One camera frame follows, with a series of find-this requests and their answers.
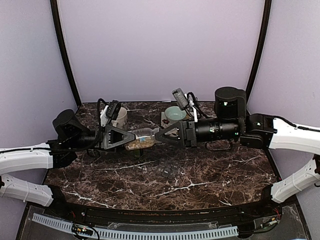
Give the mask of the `clear pill bottle green label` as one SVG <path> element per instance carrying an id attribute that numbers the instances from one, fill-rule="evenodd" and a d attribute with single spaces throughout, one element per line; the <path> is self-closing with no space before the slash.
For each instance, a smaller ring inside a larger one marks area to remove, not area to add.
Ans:
<path id="1" fill-rule="evenodd" d="M 140 128 L 130 131 L 130 133 L 135 135 L 135 140 L 124 145 L 125 149 L 128 151 L 146 149 L 154 146 L 159 141 L 156 140 L 156 133 L 160 130 L 159 127 L 156 128 Z"/>

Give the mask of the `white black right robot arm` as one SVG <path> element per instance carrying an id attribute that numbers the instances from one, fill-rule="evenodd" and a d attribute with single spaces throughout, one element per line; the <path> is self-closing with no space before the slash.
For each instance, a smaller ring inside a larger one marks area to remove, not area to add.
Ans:
<path id="1" fill-rule="evenodd" d="M 320 129 L 290 122 L 274 115 L 247 115 L 247 95 L 242 89 L 221 87 L 215 91 L 216 118 L 178 121 L 155 134 L 155 139 L 181 148 L 218 140 L 239 141 L 254 149 L 288 149 L 313 154 L 301 169 L 263 188 L 255 213 L 266 217 L 291 196 L 320 181 Z"/>

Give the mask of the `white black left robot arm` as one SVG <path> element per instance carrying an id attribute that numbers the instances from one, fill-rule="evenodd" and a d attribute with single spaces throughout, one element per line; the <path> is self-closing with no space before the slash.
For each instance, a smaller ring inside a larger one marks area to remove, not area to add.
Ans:
<path id="1" fill-rule="evenodd" d="M 134 141 L 136 136 L 111 124 L 108 115 L 96 130 L 80 123 L 72 109 L 62 111 L 52 122 L 57 139 L 37 145 L 0 150 L 0 195 L 49 207 L 60 218 L 71 213 L 59 187 L 40 185 L 11 176 L 13 172 L 32 169 L 61 169 L 88 150 L 109 151 Z"/>

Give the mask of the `square floral ceramic plate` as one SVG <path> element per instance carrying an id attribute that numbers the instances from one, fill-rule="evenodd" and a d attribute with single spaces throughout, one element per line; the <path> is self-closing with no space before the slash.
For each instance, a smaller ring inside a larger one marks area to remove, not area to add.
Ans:
<path id="1" fill-rule="evenodd" d="M 175 122 L 173 120 L 169 120 L 166 115 L 165 112 L 162 111 L 161 112 L 161 118 L 160 118 L 160 126 L 165 129 L 171 125 L 173 125 Z"/>

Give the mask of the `white floral ceramic mug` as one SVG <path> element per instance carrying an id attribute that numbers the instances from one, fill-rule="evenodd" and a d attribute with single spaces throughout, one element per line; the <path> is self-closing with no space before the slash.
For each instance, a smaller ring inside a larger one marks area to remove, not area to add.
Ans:
<path id="1" fill-rule="evenodd" d="M 112 120 L 111 124 L 113 127 L 122 129 L 127 131 L 128 130 L 128 111 L 126 108 L 121 107 L 116 120 Z"/>

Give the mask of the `light green ceramic bowl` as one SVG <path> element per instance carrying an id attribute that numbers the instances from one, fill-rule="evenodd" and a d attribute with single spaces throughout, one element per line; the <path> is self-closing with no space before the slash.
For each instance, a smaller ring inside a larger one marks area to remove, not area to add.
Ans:
<path id="1" fill-rule="evenodd" d="M 164 111 L 164 115 L 166 119 L 173 124 L 183 120 L 187 116 L 187 113 L 178 106 L 170 106 Z"/>

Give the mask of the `green labelled supplement bottle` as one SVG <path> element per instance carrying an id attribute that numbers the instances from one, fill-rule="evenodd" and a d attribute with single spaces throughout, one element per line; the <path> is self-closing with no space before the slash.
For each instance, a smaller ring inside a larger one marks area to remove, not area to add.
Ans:
<path id="1" fill-rule="evenodd" d="M 133 151 L 133 156 L 135 158 L 141 158 L 143 156 L 143 154 L 144 154 L 144 150 L 143 149 L 135 149 Z"/>

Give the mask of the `black left frame post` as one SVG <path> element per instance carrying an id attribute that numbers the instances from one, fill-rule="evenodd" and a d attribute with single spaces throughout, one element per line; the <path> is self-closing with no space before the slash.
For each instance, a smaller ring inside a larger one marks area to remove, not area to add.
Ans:
<path id="1" fill-rule="evenodd" d="M 58 1 L 50 0 L 50 8 L 51 8 L 51 15 L 53 20 L 55 35 L 56 35 L 62 63 L 64 66 L 64 70 L 67 76 L 67 81 L 68 81 L 73 99 L 75 101 L 75 104 L 77 108 L 79 108 L 82 105 L 82 101 L 81 101 L 80 94 L 79 94 L 76 81 L 73 75 L 69 55 L 67 53 L 67 47 L 65 43 L 62 22 L 61 22 L 60 13 L 59 13 Z"/>

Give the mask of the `black frame post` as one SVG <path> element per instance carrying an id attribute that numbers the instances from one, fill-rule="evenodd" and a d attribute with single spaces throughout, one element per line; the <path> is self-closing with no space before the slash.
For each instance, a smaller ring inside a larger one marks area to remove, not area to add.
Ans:
<path id="1" fill-rule="evenodd" d="M 55 35 L 56 35 L 62 63 L 64 66 L 64 70 L 67 76 L 67 81 L 68 81 L 73 99 L 75 101 L 75 104 L 77 108 L 79 108 L 82 105 L 82 101 L 81 101 L 80 94 L 79 94 L 76 81 L 73 75 L 69 55 L 67 53 L 67 47 L 65 43 L 62 22 L 61 22 L 60 13 L 59 13 L 58 1 L 50 0 L 50 8 L 51 8 L 51 15 L 53 20 Z"/>
<path id="2" fill-rule="evenodd" d="M 267 36 L 268 26 L 269 26 L 269 20 L 270 20 L 270 14 L 271 14 L 271 8 L 272 8 L 272 0 L 265 0 L 264 1 L 264 7 L 263 7 L 263 13 L 262 13 L 262 20 L 261 20 L 261 26 L 258 36 L 258 41 L 256 45 L 255 55 L 252 62 L 252 67 L 250 71 L 250 75 L 248 78 L 248 82 L 246 85 L 246 98 L 247 101 L 249 100 L 251 93 L 253 91 L 254 83 L 258 74 L 258 69 L 260 66 L 260 61 L 262 58 L 265 40 Z"/>

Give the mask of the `black right frame post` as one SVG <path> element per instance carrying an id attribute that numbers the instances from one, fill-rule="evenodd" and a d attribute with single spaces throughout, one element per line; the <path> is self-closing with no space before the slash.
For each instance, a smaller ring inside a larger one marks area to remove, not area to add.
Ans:
<path id="1" fill-rule="evenodd" d="M 250 71 L 250 75 L 248 78 L 248 82 L 246 85 L 246 98 L 247 101 L 249 100 L 251 93 L 253 91 L 254 83 L 258 74 L 258 69 L 260 66 L 260 61 L 262 58 L 265 40 L 267 36 L 268 26 L 269 26 L 269 20 L 270 20 L 270 14 L 271 14 L 271 8 L 272 8 L 272 0 L 265 0 L 264 1 L 264 7 L 263 7 L 263 13 L 262 13 L 262 20 L 261 20 L 261 26 L 258 36 L 258 41 L 256 45 L 255 55 L 252 62 L 252 67 Z"/>

